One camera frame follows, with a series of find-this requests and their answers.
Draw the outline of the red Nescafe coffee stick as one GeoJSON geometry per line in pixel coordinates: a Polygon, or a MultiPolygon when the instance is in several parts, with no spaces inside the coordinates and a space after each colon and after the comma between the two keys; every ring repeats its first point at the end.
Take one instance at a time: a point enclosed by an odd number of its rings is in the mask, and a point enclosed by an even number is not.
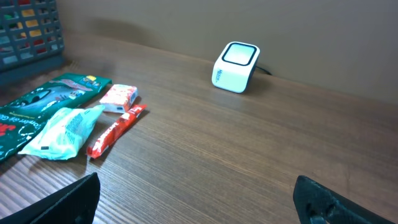
{"type": "Polygon", "coordinates": [[[93,159],[100,157],[107,148],[113,145],[122,134],[132,126],[133,122],[146,109],[147,105],[135,105],[122,114],[92,146],[88,146],[86,154],[93,159]]]}

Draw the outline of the teal wet wipes pack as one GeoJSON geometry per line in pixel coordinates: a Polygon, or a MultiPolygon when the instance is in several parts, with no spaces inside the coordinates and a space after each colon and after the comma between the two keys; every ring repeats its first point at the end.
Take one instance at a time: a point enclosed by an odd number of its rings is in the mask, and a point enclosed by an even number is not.
{"type": "Polygon", "coordinates": [[[88,109],[59,109],[43,130],[18,153],[48,160],[76,157],[103,110],[103,105],[88,109]]]}

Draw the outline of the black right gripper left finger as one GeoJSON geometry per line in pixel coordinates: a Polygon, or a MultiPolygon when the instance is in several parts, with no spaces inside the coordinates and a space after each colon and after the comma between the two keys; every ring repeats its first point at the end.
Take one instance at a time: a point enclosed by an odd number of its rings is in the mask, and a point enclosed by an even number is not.
{"type": "Polygon", "coordinates": [[[1,224],[92,223],[100,200],[96,172],[1,219],[1,224]]]}

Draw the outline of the green snack bag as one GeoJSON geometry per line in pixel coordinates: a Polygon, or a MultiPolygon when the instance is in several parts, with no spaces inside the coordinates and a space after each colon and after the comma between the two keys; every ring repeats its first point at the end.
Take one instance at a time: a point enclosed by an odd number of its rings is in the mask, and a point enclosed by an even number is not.
{"type": "Polygon", "coordinates": [[[36,137],[60,108],[77,108],[111,83],[109,78],[64,73],[1,106],[1,162],[36,137]]]}

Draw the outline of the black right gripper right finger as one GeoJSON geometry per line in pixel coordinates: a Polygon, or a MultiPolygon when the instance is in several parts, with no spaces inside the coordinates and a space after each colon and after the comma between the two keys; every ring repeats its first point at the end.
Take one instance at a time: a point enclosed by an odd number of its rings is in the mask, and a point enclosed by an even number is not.
{"type": "Polygon", "coordinates": [[[293,201],[304,224],[393,224],[304,175],[297,177],[293,201]]]}

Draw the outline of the red Kleenex tissue pack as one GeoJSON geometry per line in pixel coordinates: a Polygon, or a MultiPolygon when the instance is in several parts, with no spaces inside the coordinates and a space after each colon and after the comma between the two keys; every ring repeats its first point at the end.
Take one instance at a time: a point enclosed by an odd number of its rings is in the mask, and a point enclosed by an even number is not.
{"type": "Polygon", "coordinates": [[[104,106],[105,112],[125,113],[131,108],[137,97],[136,86],[114,84],[99,103],[104,106]]]}

